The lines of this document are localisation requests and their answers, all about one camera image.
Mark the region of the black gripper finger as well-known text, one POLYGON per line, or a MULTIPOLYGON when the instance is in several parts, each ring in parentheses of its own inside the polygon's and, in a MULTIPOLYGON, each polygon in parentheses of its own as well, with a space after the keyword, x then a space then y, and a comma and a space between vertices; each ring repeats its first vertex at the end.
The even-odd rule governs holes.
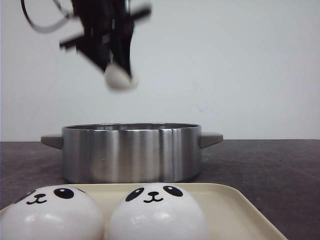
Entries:
POLYGON ((103 44, 98 45, 77 45, 76 50, 80 51, 87 59, 94 63, 102 73, 110 64, 110 49, 103 44))
POLYGON ((134 25, 132 22, 115 22, 110 37, 113 61, 115 61, 130 78, 132 78, 130 54, 133 32, 134 25))

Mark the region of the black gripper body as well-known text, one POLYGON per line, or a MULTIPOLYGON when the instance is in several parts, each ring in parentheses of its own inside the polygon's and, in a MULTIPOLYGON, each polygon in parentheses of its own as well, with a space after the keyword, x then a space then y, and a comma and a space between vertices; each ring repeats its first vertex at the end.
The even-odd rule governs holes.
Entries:
POLYGON ((83 33, 61 41, 59 47, 70 49, 88 41, 95 45, 110 43, 114 53, 130 53, 135 22, 152 12, 149 4, 131 10, 130 3, 129 0, 73 0, 73 16, 80 19, 83 33))

